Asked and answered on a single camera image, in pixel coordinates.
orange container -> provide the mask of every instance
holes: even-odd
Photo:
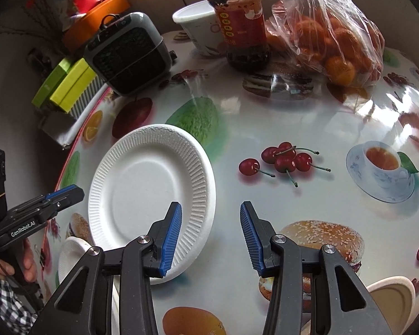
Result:
[[[96,34],[105,15],[120,14],[129,7],[130,4],[127,0],[105,0],[101,2],[68,29],[62,38],[62,42],[70,53],[74,54],[80,46]]]

red jar label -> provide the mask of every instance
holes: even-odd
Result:
[[[218,11],[217,14],[227,44],[236,48],[248,48],[267,41],[262,14],[255,19],[248,19],[243,9]]]

white paper plate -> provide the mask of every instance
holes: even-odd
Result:
[[[81,238],[68,237],[61,246],[59,254],[58,275],[61,283],[68,273],[73,269],[77,262],[81,259],[83,254],[90,248],[90,244]],[[119,305],[120,297],[113,285],[112,292],[112,334],[119,334],[120,319],[119,319]]]
[[[202,146],[181,128],[150,125],[127,134],[102,159],[90,187],[95,244],[124,247],[163,219],[172,201],[182,206],[182,227],[172,268],[152,284],[178,276],[199,255],[213,224],[216,185]]]

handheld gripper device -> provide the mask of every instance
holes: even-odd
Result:
[[[110,335],[113,276],[120,279],[120,334],[157,335],[150,277],[171,269],[182,209],[171,203],[166,217],[123,248],[91,247],[47,302],[29,335]]]
[[[301,331],[303,273],[311,275],[311,335],[391,335],[366,287],[331,244],[319,250],[298,246],[259,219],[250,201],[240,222],[253,268],[274,277],[263,335]]]

orange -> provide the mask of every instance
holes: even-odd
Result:
[[[354,64],[355,69],[362,74],[369,74],[373,70],[373,62],[368,56],[360,51],[357,53],[355,59],[351,60]]]
[[[324,17],[323,10],[326,10],[327,18],[333,16],[332,12],[329,9],[325,9],[324,7],[318,6],[312,8],[311,14],[316,22],[318,22],[322,26],[326,26],[326,18]]]
[[[309,48],[300,48],[300,54],[296,55],[296,58],[302,63],[319,70],[321,67],[321,61],[323,56],[319,52],[313,52]]]
[[[346,59],[354,61],[362,53],[360,42],[349,29],[335,29],[334,38],[337,40],[340,50]]]
[[[102,121],[102,111],[96,111],[92,116],[89,118],[87,123],[85,124],[84,131],[82,132],[82,137],[85,142],[92,141],[97,133],[99,126],[101,125]]]
[[[336,41],[332,38],[324,38],[324,43],[326,45],[326,57],[333,57],[334,55],[340,55],[340,49]]]
[[[323,27],[315,20],[300,21],[295,25],[295,43],[300,48],[310,48],[314,52],[324,52],[324,38],[326,37]]]
[[[292,15],[287,15],[287,22],[292,24],[292,25],[296,25],[301,21],[307,21],[307,20],[312,20],[309,16],[306,15],[300,15],[299,13],[294,13]]]
[[[329,21],[331,22],[332,30],[344,28],[344,25],[340,20],[338,20],[336,17],[332,16]]]
[[[354,65],[348,60],[343,61],[341,56],[327,59],[324,67],[331,82],[339,86],[348,86],[355,78]]]

